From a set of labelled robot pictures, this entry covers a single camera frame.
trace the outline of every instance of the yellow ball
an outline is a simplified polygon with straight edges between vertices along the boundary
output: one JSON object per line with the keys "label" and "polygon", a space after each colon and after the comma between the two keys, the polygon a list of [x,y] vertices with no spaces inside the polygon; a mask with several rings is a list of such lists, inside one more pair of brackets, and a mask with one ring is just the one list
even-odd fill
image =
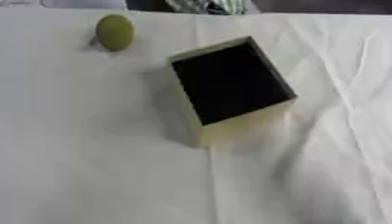
{"label": "yellow ball", "polygon": [[134,38],[134,26],[122,15],[107,15],[96,26],[96,38],[106,49],[121,51],[126,49]]}

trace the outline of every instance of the striped fabric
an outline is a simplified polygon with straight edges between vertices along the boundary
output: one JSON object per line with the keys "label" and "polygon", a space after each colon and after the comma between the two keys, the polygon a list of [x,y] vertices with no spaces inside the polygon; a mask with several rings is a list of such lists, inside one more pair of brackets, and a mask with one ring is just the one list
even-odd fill
{"label": "striped fabric", "polygon": [[184,13],[235,15],[245,11],[243,0],[166,0],[175,10]]}

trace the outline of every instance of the square box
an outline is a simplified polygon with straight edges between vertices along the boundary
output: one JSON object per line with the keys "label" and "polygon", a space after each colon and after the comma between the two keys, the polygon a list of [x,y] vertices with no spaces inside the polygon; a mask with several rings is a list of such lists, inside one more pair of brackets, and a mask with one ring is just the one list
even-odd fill
{"label": "square box", "polygon": [[199,146],[230,136],[251,116],[257,123],[261,109],[296,98],[251,37],[175,55],[171,66]]}

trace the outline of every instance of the fabric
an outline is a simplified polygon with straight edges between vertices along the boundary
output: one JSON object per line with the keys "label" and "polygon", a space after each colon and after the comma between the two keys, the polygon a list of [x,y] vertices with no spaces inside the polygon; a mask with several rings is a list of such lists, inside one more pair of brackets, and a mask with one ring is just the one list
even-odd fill
{"label": "fabric", "polygon": [[[88,44],[109,13],[135,24],[127,51]],[[1,223],[391,223],[390,27],[0,9]],[[247,35],[297,100],[210,150],[189,147],[167,57]]]}
{"label": "fabric", "polygon": [[166,0],[176,11],[197,14],[235,15],[245,11],[243,0]]}

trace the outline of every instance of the box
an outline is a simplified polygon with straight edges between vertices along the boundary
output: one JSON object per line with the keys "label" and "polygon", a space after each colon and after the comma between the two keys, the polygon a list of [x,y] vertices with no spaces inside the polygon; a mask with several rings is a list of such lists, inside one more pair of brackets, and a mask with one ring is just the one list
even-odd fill
{"label": "box", "polygon": [[183,52],[170,63],[197,146],[235,137],[296,98],[251,37]]}

